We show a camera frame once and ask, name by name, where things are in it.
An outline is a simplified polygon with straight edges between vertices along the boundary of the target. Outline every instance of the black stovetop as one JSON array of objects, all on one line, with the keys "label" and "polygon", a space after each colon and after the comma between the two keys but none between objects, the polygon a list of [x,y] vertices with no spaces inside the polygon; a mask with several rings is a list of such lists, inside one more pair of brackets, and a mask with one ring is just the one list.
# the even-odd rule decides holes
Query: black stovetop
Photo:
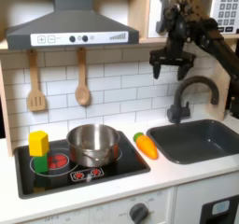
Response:
[{"label": "black stovetop", "polygon": [[150,171],[126,136],[119,132],[118,159],[102,168],[86,168],[71,162],[66,140],[50,142],[49,171],[37,174],[28,147],[15,150],[19,196],[23,199],[78,189]]}]

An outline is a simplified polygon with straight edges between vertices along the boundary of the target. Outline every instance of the red burner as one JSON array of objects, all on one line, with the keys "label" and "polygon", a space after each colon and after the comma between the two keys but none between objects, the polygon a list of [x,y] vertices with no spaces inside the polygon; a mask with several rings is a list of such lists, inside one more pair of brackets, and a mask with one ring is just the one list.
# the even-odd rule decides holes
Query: red burner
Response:
[{"label": "red burner", "polygon": [[67,163],[68,163],[67,157],[62,154],[55,154],[55,155],[49,156],[49,168],[50,169],[64,168],[64,166]]},{"label": "red burner", "polygon": [[93,169],[91,171],[91,175],[99,175],[101,173],[101,171],[99,169]]},{"label": "red burner", "polygon": [[82,174],[82,173],[77,173],[77,174],[75,174],[75,178],[76,179],[81,179],[81,178],[83,178],[84,177],[84,174]]}]

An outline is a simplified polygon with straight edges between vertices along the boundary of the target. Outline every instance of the wooden spoon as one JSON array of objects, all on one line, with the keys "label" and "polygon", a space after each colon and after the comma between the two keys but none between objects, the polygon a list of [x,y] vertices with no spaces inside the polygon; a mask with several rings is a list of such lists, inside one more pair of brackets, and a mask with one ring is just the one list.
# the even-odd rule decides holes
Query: wooden spoon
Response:
[{"label": "wooden spoon", "polygon": [[36,67],[37,52],[34,50],[28,51],[28,60],[30,65],[30,76],[32,82],[32,90],[27,98],[27,106],[31,111],[39,111],[46,109],[46,99],[39,89],[38,74]]},{"label": "wooden spoon", "polygon": [[90,92],[86,86],[86,50],[81,48],[77,51],[78,56],[78,87],[76,99],[80,105],[86,105],[90,100]]}]

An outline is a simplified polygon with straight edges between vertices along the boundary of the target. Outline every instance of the sink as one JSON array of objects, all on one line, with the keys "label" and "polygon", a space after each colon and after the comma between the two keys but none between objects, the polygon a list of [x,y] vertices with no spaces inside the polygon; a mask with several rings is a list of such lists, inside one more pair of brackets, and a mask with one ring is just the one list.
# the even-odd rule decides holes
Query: sink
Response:
[{"label": "sink", "polygon": [[152,128],[147,135],[168,160],[179,164],[239,153],[239,134],[211,119]]}]

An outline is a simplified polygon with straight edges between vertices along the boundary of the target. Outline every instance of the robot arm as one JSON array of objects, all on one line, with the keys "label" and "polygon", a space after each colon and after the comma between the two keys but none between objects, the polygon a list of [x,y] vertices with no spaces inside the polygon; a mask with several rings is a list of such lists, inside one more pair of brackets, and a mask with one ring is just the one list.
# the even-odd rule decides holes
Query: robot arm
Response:
[{"label": "robot arm", "polygon": [[166,8],[164,26],[168,32],[166,47],[150,53],[155,78],[159,76],[161,64],[179,65],[178,73],[181,72],[181,75],[178,74],[178,79],[183,78],[193,67],[195,58],[184,52],[183,47],[185,42],[194,41],[221,63],[232,81],[239,81],[239,59],[225,43],[217,22],[204,13],[198,0],[179,0],[172,7]]}]

